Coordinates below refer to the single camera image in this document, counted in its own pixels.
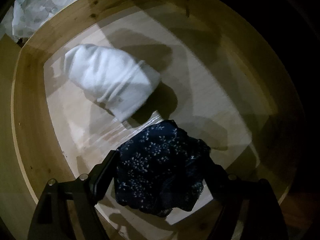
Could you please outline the white underwear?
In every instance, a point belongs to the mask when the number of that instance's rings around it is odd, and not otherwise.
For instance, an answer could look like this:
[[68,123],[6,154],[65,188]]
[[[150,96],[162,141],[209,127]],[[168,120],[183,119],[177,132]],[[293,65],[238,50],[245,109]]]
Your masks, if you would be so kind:
[[161,81],[145,61],[112,47],[80,44],[65,54],[63,71],[120,122],[142,107]]

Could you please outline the wooden nightstand drawer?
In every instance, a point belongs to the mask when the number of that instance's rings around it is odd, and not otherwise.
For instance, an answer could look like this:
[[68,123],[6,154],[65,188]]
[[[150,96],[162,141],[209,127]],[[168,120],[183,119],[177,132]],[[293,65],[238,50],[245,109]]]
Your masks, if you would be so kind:
[[[275,52],[219,0],[77,0],[19,48],[9,40],[4,126],[23,199],[12,215],[29,223],[50,178],[68,181],[101,162],[144,127],[173,119],[204,140],[211,158],[237,177],[267,179],[279,201],[278,146],[268,150],[284,110],[288,77]],[[81,43],[114,46],[161,73],[154,103],[119,122],[62,73],[64,53]]]

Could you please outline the white leaf-print sheet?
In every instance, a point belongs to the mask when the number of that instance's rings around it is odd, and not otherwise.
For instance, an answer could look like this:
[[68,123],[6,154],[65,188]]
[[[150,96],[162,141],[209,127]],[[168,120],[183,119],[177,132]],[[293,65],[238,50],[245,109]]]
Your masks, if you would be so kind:
[[1,36],[30,38],[46,21],[76,0],[15,0],[1,22]]

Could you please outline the dark blue sparkly garment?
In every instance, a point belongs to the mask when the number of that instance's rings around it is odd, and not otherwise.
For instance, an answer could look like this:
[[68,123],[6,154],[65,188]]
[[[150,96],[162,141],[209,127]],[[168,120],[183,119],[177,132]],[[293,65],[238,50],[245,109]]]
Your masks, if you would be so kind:
[[174,208],[191,211],[203,191],[203,167],[211,152],[173,120],[144,128],[120,145],[114,174],[118,204],[158,217]]

